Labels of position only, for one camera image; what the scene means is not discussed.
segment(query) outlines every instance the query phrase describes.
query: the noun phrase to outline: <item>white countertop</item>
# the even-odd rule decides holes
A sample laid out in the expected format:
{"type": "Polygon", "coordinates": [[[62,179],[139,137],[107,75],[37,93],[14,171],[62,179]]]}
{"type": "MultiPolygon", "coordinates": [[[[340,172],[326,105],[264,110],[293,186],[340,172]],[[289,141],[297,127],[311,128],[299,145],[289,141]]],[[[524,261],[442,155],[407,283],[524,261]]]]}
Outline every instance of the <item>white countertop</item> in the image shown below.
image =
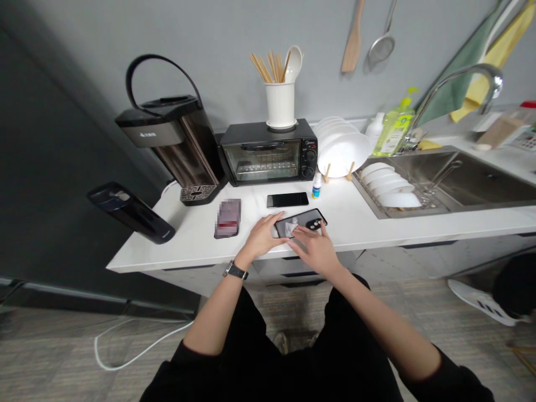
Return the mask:
{"type": "MultiPolygon", "coordinates": [[[[488,163],[536,184],[536,155],[508,147],[477,152],[464,139],[433,138],[453,145],[488,163]]],[[[269,194],[307,192],[312,181],[232,187],[230,184],[208,205],[185,207],[179,201],[180,186],[168,187],[154,211],[177,229],[168,243],[156,245],[138,233],[128,239],[107,268],[135,272],[220,264],[231,261],[244,244],[250,229],[262,216],[280,209],[266,208],[269,194]],[[216,240],[214,225],[219,204],[227,198],[242,200],[238,236],[216,240]]],[[[337,252],[430,243],[466,238],[536,232],[536,206],[489,209],[404,219],[377,219],[351,181],[332,179],[323,184],[320,198],[309,198],[305,207],[287,208],[286,215],[318,208],[328,222],[328,232],[337,252]]],[[[289,246],[274,248],[262,259],[294,256],[289,246]]]]}

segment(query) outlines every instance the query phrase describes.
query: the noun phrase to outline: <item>hand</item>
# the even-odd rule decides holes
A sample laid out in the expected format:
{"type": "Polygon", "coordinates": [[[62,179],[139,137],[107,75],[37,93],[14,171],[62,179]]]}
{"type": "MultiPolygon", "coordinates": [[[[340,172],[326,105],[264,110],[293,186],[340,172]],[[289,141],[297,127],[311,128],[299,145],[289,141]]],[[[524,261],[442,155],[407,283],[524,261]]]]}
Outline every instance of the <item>hand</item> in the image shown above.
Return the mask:
{"type": "Polygon", "coordinates": [[[329,280],[332,274],[341,268],[344,269],[344,267],[337,258],[324,221],[320,222],[320,227],[322,228],[322,234],[318,233],[318,231],[313,232],[303,226],[298,226],[292,232],[293,236],[307,247],[307,252],[294,241],[289,242],[289,246],[313,271],[329,280]]]}
{"type": "Polygon", "coordinates": [[[253,226],[253,229],[250,232],[249,237],[246,240],[246,244],[242,247],[242,250],[237,255],[235,259],[235,265],[237,265],[237,260],[243,260],[249,264],[263,254],[269,252],[275,246],[285,244],[290,241],[288,237],[282,238],[273,238],[271,228],[277,222],[285,212],[282,211],[277,215],[268,215],[259,219],[259,221],[253,226]]]}

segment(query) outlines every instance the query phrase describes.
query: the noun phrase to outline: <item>wooden spatula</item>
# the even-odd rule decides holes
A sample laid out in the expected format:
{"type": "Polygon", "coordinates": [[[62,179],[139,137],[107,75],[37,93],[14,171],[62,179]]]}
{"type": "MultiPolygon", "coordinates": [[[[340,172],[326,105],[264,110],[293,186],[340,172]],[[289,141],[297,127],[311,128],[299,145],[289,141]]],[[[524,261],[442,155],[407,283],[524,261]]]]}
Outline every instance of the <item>wooden spatula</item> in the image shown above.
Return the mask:
{"type": "Polygon", "coordinates": [[[344,58],[342,59],[341,71],[343,73],[351,73],[355,70],[357,59],[359,59],[359,51],[361,50],[361,34],[359,32],[359,25],[361,23],[361,15],[363,14],[363,6],[365,0],[359,1],[359,7],[357,8],[356,19],[353,22],[352,32],[348,37],[348,43],[346,43],[346,49],[344,50],[344,58]]]}

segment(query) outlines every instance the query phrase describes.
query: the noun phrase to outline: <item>stainless steel sink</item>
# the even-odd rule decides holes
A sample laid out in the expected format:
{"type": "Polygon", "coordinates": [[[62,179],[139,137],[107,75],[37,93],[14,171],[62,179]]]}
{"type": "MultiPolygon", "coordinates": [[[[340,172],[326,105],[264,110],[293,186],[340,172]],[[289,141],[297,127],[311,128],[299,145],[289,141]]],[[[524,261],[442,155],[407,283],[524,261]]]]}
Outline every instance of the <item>stainless steel sink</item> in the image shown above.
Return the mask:
{"type": "Polygon", "coordinates": [[[536,205],[536,186],[450,146],[406,152],[391,158],[370,158],[354,172],[353,182],[380,219],[536,205]],[[423,206],[412,209],[382,207],[358,176],[359,171],[376,162],[393,166],[397,173],[415,185],[415,193],[423,206]],[[453,162],[460,166],[430,191],[453,162]]]}

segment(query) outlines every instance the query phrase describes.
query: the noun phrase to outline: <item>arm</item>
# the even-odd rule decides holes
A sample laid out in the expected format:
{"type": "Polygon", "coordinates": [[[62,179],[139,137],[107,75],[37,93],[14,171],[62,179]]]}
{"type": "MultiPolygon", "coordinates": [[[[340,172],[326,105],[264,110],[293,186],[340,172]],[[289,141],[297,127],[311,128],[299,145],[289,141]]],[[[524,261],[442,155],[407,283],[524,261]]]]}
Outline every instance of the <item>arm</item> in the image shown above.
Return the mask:
{"type": "Polygon", "coordinates": [[[289,246],[348,300],[404,379],[424,380],[439,369],[441,355],[436,347],[341,265],[323,222],[322,234],[300,226],[293,235],[308,251],[295,242],[289,246]]]}
{"type": "MultiPolygon", "coordinates": [[[[271,234],[271,227],[283,214],[268,215],[255,224],[234,259],[238,268],[247,271],[255,258],[289,241],[288,238],[273,238],[271,234]]],[[[222,352],[241,289],[240,278],[233,275],[223,278],[184,337],[183,344],[187,348],[208,356],[218,356],[222,352]]]]}

